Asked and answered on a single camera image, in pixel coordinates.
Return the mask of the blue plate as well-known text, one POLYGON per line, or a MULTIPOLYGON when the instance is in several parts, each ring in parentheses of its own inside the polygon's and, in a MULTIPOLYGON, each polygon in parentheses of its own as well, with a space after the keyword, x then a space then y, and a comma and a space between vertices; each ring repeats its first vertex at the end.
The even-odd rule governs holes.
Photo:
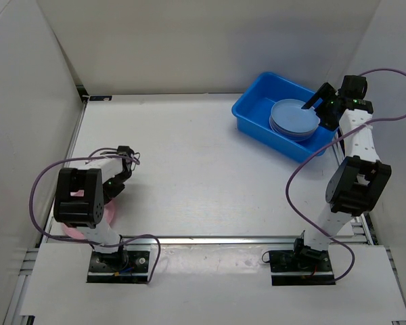
POLYGON ((275 126, 290 133, 314 132, 320 119, 311 108, 303 109, 304 102, 294 99, 280 100, 271 109, 275 126))

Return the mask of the pink plate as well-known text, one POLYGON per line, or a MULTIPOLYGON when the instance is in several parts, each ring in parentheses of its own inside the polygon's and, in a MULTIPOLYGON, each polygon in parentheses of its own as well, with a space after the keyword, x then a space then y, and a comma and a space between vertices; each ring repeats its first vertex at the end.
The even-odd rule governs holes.
MULTIPOLYGON (((71 195, 72 196, 83 196, 84 191, 80 190, 78 192, 72 192, 71 195)), ((109 203, 107 203, 104 206, 104 219, 106 220, 106 222, 110 225, 111 222, 114 220, 114 215, 115 215, 115 205, 114 205, 114 201, 111 200, 109 203)), ((76 228, 73 227, 68 227, 65 224, 62 224, 62 230, 64 231, 64 233, 74 239, 77 240, 84 240, 85 237, 84 235, 78 231, 76 228)))

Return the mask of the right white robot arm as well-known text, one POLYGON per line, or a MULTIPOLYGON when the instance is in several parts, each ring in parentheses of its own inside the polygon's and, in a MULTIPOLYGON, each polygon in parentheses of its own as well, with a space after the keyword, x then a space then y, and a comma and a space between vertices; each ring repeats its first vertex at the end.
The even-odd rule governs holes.
POLYGON ((390 165, 382 163, 376 153, 371 128, 365 126, 373 114, 371 102, 365 100, 366 91, 365 77, 346 75, 341 88, 324 83, 302 107, 313 109, 322 127, 340 130, 345 137, 345 157, 326 188, 327 206, 295 240, 290 262, 297 270, 323 260, 344 225, 375 207, 391 176, 390 165))

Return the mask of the purple plate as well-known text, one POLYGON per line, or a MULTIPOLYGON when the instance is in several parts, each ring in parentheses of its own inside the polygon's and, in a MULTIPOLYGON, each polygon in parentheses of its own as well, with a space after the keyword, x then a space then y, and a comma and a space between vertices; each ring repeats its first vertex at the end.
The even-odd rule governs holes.
POLYGON ((270 128, 272 129, 272 131, 274 131, 274 132, 280 134, 281 136, 285 137, 286 139, 292 140, 294 142, 303 142, 303 141, 309 139, 310 137, 313 136, 313 134, 317 130, 317 129, 314 129, 314 130, 307 131, 304 133, 295 133, 292 131, 287 131, 287 130, 281 128, 279 125, 277 125, 272 118, 269 119, 269 125, 270 125, 270 128))

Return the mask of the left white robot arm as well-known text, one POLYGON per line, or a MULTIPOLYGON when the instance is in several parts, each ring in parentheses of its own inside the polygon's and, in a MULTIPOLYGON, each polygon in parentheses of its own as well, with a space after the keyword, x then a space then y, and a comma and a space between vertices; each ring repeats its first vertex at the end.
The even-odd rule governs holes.
POLYGON ((129 254, 117 246, 122 236, 110 227, 105 205, 124 190, 137 162, 134 150, 128 146, 103 155, 79 168, 60 169, 53 217, 80 232, 93 246, 99 261, 120 271, 128 265, 129 254))

